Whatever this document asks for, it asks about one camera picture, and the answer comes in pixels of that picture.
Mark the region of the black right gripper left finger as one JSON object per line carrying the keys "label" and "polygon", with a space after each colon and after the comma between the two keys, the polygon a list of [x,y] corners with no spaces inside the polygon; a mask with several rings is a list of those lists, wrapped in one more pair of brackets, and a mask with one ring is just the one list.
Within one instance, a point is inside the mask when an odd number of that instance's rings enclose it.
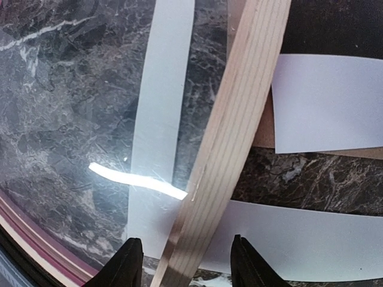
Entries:
{"label": "black right gripper left finger", "polygon": [[139,238],[129,238],[83,287],[140,287],[144,253]]}

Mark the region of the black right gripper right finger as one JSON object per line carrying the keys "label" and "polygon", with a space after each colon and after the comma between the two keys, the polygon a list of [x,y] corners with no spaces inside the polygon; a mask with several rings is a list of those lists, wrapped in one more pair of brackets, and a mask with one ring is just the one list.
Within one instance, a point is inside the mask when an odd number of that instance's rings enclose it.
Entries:
{"label": "black right gripper right finger", "polygon": [[251,243],[236,234],[230,251],[230,269],[233,287],[287,286]]}

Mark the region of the light wooden picture frame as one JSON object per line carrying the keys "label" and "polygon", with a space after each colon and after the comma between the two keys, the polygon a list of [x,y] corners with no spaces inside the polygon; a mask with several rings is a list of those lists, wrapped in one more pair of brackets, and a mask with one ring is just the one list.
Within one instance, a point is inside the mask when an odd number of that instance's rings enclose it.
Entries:
{"label": "light wooden picture frame", "polygon": [[1,275],[99,286],[134,237],[139,286],[230,286],[225,223],[271,69],[225,1],[1,2]]}

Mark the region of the white mat board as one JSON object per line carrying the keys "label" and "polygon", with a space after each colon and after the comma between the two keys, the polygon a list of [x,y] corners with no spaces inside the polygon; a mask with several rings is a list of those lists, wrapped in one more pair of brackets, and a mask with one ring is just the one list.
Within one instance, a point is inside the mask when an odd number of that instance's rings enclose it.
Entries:
{"label": "white mat board", "polygon": [[153,283],[187,283],[194,271],[229,268],[229,247],[245,236],[284,279],[382,276],[382,218],[241,203],[233,190],[259,126],[293,1],[249,1],[186,189],[172,185],[193,1],[157,1],[136,113],[127,233],[161,256]]}

